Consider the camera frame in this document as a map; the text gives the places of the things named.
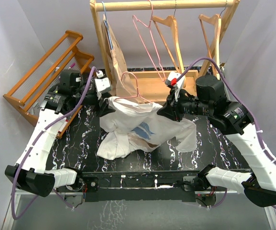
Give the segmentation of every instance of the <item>white cloth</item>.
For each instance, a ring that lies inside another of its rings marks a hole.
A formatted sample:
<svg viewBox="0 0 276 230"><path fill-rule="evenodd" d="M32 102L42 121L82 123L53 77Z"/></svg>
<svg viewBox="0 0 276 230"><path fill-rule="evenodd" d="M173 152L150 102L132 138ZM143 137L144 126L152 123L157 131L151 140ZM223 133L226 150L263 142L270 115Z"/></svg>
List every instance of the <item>white cloth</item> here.
<svg viewBox="0 0 276 230"><path fill-rule="evenodd" d="M187 119L172 121L157 115L157 103L137 104L118 97L106 99L114 113L100 117L100 126L109 132L100 144L97 155L108 160L126 157L130 152L150 152L176 137L179 152L196 149L196 125Z"/></svg>

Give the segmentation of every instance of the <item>wooden clothes rack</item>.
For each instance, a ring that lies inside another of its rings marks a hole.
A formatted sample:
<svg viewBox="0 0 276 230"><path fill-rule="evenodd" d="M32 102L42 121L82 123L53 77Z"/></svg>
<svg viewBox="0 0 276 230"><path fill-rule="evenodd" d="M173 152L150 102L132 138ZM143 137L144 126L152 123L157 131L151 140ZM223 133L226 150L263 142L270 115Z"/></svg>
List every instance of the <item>wooden clothes rack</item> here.
<svg viewBox="0 0 276 230"><path fill-rule="evenodd" d="M216 47L218 43L221 42L230 21L239 5L240 0L178 0L175 4L175 0L159 0L152 1L154 10L166 10L166 9L190 9L190 8L222 8L226 7L225 13L221 18L221 27L219 38L214 37L210 46L207 47L208 53L207 56L218 57L219 53ZM97 3L96 0L90 0L90 8L92 12L92 18L94 22L94 27L96 35L98 37L102 59L105 67L105 72L107 77L112 82L112 75L110 72L110 67L108 63L107 53L109 50L106 50L104 36L101 30L101 19L99 18L99 12L104 11L102 3ZM151 5L149 1L131 1L131 2L105 2L105 10L109 11L135 11L135 10L151 10ZM201 67L199 73L197 70L190 70L186 74L186 90L196 95L195 91L195 80L206 74L210 62L205 60ZM154 102L164 102L166 96L169 93L169 88L164 87L162 81L154 74L153 71L145 72L135 72L135 75L138 78L139 90L143 97L147 98L150 101Z"/></svg>
<svg viewBox="0 0 276 230"><path fill-rule="evenodd" d="M74 69L79 69L81 73L85 71L90 71L89 65L94 60L94 56L81 52L77 48L79 41L83 39L82 34L67 30L65 34L43 55L43 57L13 86L13 88L3 97L33 126L36 126L38 117L30 112L40 96L46 91L46 89L54 83L54 80L60 75L61 71L66 68L69 63L74 62L76 67ZM54 51L63 50L61 55L54 57ZM42 65L49 64L47 71L42 71ZM20 91L20 88L25 88L29 79L33 78L33 74L41 74L41 78L36 84L33 84L28 93L19 99L15 96L16 92ZM63 133L66 131L73 118L76 116L81 107L73 114L71 119L67 122L63 130L58 134L58 138L61 138Z"/></svg>

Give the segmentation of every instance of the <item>wooden board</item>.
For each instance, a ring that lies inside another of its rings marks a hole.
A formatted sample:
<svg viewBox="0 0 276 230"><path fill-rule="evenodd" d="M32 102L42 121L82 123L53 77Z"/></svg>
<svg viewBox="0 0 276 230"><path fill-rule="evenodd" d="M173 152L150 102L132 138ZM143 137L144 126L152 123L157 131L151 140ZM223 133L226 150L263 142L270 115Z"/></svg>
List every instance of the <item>wooden board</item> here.
<svg viewBox="0 0 276 230"><path fill-rule="evenodd" d="M165 71L166 77L171 71ZM138 80L139 92L141 96L152 102L165 102L169 95L170 89L161 81L156 71L134 72ZM196 96L195 78L198 76L197 70L190 70L186 74L185 90ZM136 80L131 77L132 83L135 86Z"/></svg>

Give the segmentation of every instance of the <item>gray wall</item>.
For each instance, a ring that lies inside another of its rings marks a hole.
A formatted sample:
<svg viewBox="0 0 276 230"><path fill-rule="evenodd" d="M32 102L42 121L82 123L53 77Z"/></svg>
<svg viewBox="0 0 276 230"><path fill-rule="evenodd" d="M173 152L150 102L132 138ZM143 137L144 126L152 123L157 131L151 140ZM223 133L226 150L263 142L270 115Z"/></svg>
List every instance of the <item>gray wall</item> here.
<svg viewBox="0 0 276 230"><path fill-rule="evenodd" d="M276 155L276 1L259 2L227 61L226 76Z"/></svg>
<svg viewBox="0 0 276 230"><path fill-rule="evenodd" d="M84 35L84 39L80 42L79 47L95 56L93 63L96 67L103 67L88 0L18 1L45 50L48 50L56 40L60 38L65 30L78 31ZM104 0L104 2L114 1L130 0ZM221 43L220 54L223 62L225 62L230 55L257 3L257 0L241 0ZM220 13L222 10L221 8L214 8L176 11L175 17L179 25L179 43L185 65L189 65L193 60L205 56L207 53L198 15L206 14L212 16L215 13ZM174 10L155 10L154 15L166 18L168 15L173 15L173 12ZM150 19L150 11L108 12L107 18L124 53L127 66L130 68L151 67L152 63L134 28L132 22L133 14L145 23ZM141 25L139 25L138 28L140 29L154 62L158 63L148 29ZM167 51L154 25L152 25L152 28L163 66L172 66L173 64L167 55ZM208 39L211 41L214 34L213 27L205 23L205 28ZM161 27L161 31L171 51L173 51L174 46L170 29L163 26Z"/></svg>
<svg viewBox="0 0 276 230"><path fill-rule="evenodd" d="M30 198L20 200L21 211ZM210 211L197 203L165 201L102 201L84 203L74 212L56 195L35 200L12 230L270 230L263 208L244 195L228 194Z"/></svg>
<svg viewBox="0 0 276 230"><path fill-rule="evenodd" d="M4 170L7 164L15 164L33 130L2 96L43 54L17 0L0 0L0 228L12 185Z"/></svg>

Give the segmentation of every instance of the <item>marbled surface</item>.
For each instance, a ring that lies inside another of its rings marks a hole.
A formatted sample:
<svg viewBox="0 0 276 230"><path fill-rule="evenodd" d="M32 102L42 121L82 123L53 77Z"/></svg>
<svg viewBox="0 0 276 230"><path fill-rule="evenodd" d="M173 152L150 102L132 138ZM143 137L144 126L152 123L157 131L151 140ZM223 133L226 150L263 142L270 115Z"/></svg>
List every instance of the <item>marbled surface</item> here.
<svg viewBox="0 0 276 230"><path fill-rule="evenodd" d="M175 149L177 140L172 139L153 152L137 150L126 158L110 161L96 155L106 132L100 128L99 118L92 109L84 106L63 138L55 140L46 169L70 166L84 172L199 171L210 163L223 169L249 169L239 151L205 117L188 115L186 118L197 126L195 151L179 153Z"/></svg>

